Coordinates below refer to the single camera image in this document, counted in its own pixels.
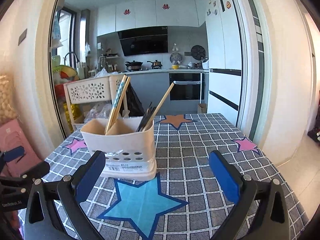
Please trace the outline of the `white utensil holder caddy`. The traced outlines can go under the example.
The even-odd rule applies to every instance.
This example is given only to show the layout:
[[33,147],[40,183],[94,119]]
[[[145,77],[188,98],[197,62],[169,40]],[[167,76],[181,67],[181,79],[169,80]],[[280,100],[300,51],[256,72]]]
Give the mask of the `white utensil holder caddy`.
[[154,123],[138,132],[142,117],[119,118],[105,132],[107,119],[92,119],[84,124],[80,132],[93,155],[101,151],[105,155],[105,166],[101,176],[105,178],[149,181],[157,172]]

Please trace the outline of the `dark metal spoon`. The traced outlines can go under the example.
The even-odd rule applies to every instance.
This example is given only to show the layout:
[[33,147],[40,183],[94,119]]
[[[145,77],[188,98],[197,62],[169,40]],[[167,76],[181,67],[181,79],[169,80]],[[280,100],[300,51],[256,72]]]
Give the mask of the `dark metal spoon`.
[[150,117],[152,116],[153,112],[155,111],[156,107],[152,106],[152,103],[150,103],[149,107],[147,108],[146,112],[144,113],[139,126],[137,127],[136,132],[141,132],[143,128],[148,123]]

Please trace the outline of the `kitchen faucet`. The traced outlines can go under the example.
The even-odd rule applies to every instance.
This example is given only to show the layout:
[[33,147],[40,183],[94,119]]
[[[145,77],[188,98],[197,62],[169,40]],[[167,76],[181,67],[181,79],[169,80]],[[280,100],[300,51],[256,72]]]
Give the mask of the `kitchen faucet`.
[[68,52],[64,57],[64,65],[67,65],[67,60],[69,60],[69,66],[76,69],[80,63],[77,54],[73,51]]

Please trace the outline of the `pink box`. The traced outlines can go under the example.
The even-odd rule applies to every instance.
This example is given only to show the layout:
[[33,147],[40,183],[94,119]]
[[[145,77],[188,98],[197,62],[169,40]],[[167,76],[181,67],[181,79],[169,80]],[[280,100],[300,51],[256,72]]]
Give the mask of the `pink box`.
[[1,126],[1,151],[9,151],[18,146],[24,148],[24,155],[7,163],[6,173],[12,177],[19,177],[22,172],[42,161],[29,144],[19,122],[14,119]]

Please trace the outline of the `pink star patch left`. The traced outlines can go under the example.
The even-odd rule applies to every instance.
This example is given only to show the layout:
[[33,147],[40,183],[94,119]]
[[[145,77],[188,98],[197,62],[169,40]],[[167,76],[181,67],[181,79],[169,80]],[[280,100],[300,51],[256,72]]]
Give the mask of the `pink star patch left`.
[[73,155],[77,150],[86,148],[86,147],[87,145],[84,140],[78,140],[76,138],[74,138],[72,142],[64,146],[64,148],[70,151],[71,155]]

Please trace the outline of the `pink star patch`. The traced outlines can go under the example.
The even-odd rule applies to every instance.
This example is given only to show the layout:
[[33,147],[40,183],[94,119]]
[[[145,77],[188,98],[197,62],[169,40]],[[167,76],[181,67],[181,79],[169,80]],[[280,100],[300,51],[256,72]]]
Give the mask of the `pink star patch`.
[[261,155],[257,145],[251,142],[247,137],[238,140],[233,140],[233,142],[237,144],[238,152],[253,151],[258,155]]
[[64,146],[64,148],[70,151],[71,155],[73,155],[77,150],[86,148],[86,147],[87,145],[84,140],[78,140],[76,138],[74,138],[72,142]]

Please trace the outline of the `pink star patch right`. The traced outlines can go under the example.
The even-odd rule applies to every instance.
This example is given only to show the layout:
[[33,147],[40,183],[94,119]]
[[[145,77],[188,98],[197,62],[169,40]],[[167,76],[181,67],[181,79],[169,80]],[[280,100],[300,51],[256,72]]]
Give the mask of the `pink star patch right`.
[[251,142],[247,137],[238,140],[233,140],[233,142],[237,144],[238,152],[253,151],[258,155],[261,155],[257,145]]

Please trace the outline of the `blue star patch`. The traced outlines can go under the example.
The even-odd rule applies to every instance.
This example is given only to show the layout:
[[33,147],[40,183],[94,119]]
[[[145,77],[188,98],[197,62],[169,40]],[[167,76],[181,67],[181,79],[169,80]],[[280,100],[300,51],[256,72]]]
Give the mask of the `blue star patch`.
[[159,173],[138,185],[115,179],[114,186],[117,201],[97,218],[127,221],[142,239],[153,239],[161,216],[188,205],[161,191]]

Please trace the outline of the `orange star patch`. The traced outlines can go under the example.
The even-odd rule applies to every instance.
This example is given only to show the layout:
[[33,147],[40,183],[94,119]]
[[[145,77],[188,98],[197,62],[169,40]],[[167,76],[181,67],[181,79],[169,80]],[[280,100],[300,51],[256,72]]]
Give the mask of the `orange star patch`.
[[195,122],[195,120],[186,118],[185,114],[180,115],[165,115],[164,119],[159,121],[158,124],[169,124],[177,131],[183,124]]

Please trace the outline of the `black built-in oven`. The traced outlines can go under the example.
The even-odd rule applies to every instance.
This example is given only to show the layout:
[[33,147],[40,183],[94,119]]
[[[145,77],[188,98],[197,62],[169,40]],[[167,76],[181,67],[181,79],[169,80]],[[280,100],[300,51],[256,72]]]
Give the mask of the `black built-in oven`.
[[170,92],[171,101],[204,100],[204,74],[170,73],[169,81],[174,84]]

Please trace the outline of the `black wok on stove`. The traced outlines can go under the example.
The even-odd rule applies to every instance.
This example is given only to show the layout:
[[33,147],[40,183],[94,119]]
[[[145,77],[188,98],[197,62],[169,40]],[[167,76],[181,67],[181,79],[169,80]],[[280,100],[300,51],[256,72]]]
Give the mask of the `black wok on stove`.
[[142,68],[142,62],[139,61],[126,61],[125,66],[127,71],[133,72],[133,71],[139,71]]

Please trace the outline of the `white refrigerator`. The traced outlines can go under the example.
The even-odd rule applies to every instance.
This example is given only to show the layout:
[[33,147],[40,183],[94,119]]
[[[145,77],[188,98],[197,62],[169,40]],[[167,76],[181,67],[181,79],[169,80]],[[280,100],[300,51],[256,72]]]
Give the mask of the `white refrigerator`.
[[233,0],[204,0],[208,41],[208,112],[236,125],[242,85],[242,49]]

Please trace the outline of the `black range hood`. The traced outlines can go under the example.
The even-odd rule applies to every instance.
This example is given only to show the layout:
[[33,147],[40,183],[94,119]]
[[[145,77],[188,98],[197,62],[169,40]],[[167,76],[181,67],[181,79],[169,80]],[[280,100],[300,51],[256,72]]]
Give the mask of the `black range hood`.
[[168,52],[167,26],[123,30],[118,37],[124,56]]

